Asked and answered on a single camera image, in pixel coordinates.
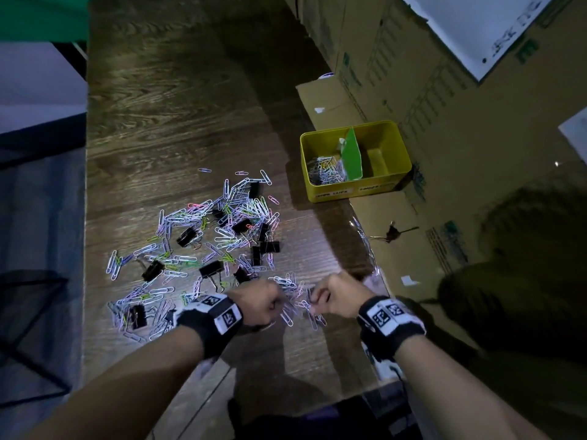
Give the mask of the white wire paper clip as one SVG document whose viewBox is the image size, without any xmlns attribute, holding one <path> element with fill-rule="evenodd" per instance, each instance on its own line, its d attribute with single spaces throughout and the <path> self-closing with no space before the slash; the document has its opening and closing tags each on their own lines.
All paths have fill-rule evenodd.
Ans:
<svg viewBox="0 0 587 440">
<path fill-rule="evenodd" d="M 318 331 L 319 328 L 325 328 L 327 321 L 322 315 L 315 316 L 311 312 L 311 295 L 313 288 L 309 288 L 306 291 L 306 297 L 301 301 L 301 304 L 308 316 L 313 331 Z"/>
</svg>

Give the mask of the green cloth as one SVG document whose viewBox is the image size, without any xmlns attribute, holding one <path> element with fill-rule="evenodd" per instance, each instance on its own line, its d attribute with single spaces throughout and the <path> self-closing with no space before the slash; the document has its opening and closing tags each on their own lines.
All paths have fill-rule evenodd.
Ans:
<svg viewBox="0 0 587 440">
<path fill-rule="evenodd" d="M 0 42 L 85 42 L 90 0 L 0 0 Z"/>
</svg>

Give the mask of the flat cardboard piece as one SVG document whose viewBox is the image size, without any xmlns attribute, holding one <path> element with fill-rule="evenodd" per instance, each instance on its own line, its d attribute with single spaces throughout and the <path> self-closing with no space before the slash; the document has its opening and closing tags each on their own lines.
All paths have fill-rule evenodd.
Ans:
<svg viewBox="0 0 587 440">
<path fill-rule="evenodd" d="M 296 89 L 316 131 L 366 122 L 337 75 L 300 84 Z"/>
</svg>

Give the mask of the clear plastic bag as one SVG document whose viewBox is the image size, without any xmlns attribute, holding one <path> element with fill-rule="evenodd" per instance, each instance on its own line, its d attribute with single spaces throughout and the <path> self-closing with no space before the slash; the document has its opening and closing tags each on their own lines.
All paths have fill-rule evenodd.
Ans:
<svg viewBox="0 0 587 440">
<path fill-rule="evenodd" d="M 391 295 L 387 289 L 385 277 L 377 264 L 375 254 L 371 249 L 369 238 L 365 235 L 363 227 L 355 215 L 352 216 L 349 224 L 362 240 L 371 265 L 371 271 L 369 273 L 359 274 L 359 276 L 363 277 L 361 282 L 363 282 L 363 284 L 376 295 L 382 295 L 385 298 L 390 297 Z M 363 341 L 361 344 L 365 355 L 371 363 L 371 367 L 378 379 L 379 385 L 403 380 L 403 372 L 395 362 L 391 360 L 378 360 Z"/>
</svg>

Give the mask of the large printed cardboard box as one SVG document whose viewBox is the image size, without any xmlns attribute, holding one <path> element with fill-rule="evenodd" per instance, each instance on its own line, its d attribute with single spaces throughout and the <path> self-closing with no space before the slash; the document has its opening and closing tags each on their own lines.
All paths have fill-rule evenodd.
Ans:
<svg viewBox="0 0 587 440">
<path fill-rule="evenodd" d="M 587 404 L 587 165 L 558 129 L 587 107 L 587 0 L 553 0 L 481 81 L 402 0 L 287 3 L 413 164 L 351 198 L 367 234 L 420 226 L 371 243 L 390 291 L 512 405 Z"/>
</svg>

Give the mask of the green card divider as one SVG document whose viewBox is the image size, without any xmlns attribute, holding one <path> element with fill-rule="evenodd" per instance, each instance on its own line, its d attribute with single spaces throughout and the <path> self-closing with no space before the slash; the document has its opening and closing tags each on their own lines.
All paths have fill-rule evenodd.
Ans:
<svg viewBox="0 0 587 440">
<path fill-rule="evenodd" d="M 354 127 L 350 127 L 345 137 L 339 139 L 339 153 L 346 180 L 362 179 L 362 155 Z"/>
</svg>

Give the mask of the scatter of black binder clips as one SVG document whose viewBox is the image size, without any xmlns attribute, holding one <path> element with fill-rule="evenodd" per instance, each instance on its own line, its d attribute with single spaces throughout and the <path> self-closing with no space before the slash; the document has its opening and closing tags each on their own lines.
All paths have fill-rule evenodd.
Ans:
<svg viewBox="0 0 587 440">
<path fill-rule="evenodd" d="M 239 283 L 274 270 L 281 244 L 274 233 L 279 201 L 263 196 L 272 181 L 264 170 L 256 178 L 246 171 L 235 184 L 224 180 L 222 194 L 176 211 L 159 211 L 157 230 L 147 244 L 122 255 L 112 251 L 106 274 L 116 280 L 123 266 L 136 261 L 143 269 L 131 292 L 109 302 L 113 324 L 125 336 L 141 341 L 136 332 L 150 329 L 148 339 L 172 326 L 176 304 L 187 305 L 211 293 L 224 293 Z"/>
</svg>

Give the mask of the lone open binder clip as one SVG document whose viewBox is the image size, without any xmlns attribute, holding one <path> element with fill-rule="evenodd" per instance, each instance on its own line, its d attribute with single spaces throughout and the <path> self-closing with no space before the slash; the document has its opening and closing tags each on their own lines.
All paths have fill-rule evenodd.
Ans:
<svg viewBox="0 0 587 440">
<path fill-rule="evenodd" d="M 399 230 L 396 228 L 394 222 L 391 221 L 385 236 L 368 236 L 368 238 L 373 239 L 373 240 L 382 240 L 385 243 L 389 244 L 392 241 L 395 241 L 398 238 L 400 238 L 400 236 L 402 236 L 402 234 L 405 234 L 405 233 L 408 233 L 408 232 L 411 232 L 414 230 L 418 230 L 418 229 L 420 229 L 420 226 L 413 226 L 409 229 Z"/>
</svg>

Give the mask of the large white paper sheet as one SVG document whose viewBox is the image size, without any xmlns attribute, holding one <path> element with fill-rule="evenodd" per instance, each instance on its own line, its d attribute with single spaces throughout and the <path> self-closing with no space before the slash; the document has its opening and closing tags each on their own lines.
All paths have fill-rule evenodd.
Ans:
<svg viewBox="0 0 587 440">
<path fill-rule="evenodd" d="M 481 81 L 553 0 L 402 0 Z"/>
</svg>

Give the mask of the person's right forearm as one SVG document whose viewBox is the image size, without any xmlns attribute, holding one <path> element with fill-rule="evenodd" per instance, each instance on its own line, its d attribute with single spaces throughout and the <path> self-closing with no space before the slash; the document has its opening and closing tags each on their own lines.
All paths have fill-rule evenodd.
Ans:
<svg viewBox="0 0 587 440">
<path fill-rule="evenodd" d="M 425 336 L 403 341 L 394 358 L 446 440 L 549 440 Z"/>
</svg>

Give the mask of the black left wristband with markers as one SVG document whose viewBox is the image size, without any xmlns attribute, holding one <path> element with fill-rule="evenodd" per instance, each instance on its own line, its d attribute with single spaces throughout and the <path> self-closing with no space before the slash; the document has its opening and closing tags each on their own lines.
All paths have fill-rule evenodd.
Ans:
<svg viewBox="0 0 587 440">
<path fill-rule="evenodd" d="M 201 339 L 203 359 L 219 357 L 244 324 L 240 307 L 229 296 L 211 293 L 197 298 L 174 316 L 175 326 L 185 326 Z"/>
</svg>

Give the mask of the small white paper sheet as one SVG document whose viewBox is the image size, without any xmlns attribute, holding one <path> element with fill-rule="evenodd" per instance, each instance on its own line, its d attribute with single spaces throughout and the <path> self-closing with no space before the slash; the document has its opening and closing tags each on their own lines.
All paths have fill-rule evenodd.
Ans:
<svg viewBox="0 0 587 440">
<path fill-rule="evenodd" d="M 558 129 L 587 165 L 587 106 L 560 124 Z"/>
</svg>

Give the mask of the person's left hand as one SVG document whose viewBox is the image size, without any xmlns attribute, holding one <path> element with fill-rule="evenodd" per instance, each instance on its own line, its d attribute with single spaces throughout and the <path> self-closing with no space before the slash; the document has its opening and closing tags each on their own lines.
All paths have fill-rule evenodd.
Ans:
<svg viewBox="0 0 587 440">
<path fill-rule="evenodd" d="M 246 281 L 226 292 L 241 311 L 245 326 L 268 326 L 277 320 L 271 318 L 272 285 L 278 284 L 273 280 L 257 279 Z"/>
</svg>

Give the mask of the person's dark clothing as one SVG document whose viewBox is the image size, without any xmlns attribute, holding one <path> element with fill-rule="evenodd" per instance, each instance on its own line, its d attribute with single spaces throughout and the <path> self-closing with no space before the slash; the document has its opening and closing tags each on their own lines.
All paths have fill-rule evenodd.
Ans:
<svg viewBox="0 0 587 440">
<path fill-rule="evenodd" d="M 262 415 L 245 423 L 236 399 L 227 404 L 234 440 L 424 440 L 407 404 L 377 417 L 362 397 L 301 416 Z"/>
</svg>

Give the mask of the pile of coloured paper clips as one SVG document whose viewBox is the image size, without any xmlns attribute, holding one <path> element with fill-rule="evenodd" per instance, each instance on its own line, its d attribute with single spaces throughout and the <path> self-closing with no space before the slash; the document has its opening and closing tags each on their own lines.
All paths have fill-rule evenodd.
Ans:
<svg viewBox="0 0 587 440">
<path fill-rule="evenodd" d="M 204 198 L 161 207 L 157 231 L 141 247 L 110 254 L 105 273 L 113 292 L 102 300 L 111 322 L 103 324 L 103 345 L 142 346 L 172 328 L 173 312 L 259 277 L 283 286 L 286 326 L 326 328 L 324 317 L 309 313 L 311 282 L 302 265 L 309 244 L 294 235 L 298 219 L 285 209 L 290 200 L 278 191 L 284 186 L 285 174 L 241 170 Z"/>
</svg>

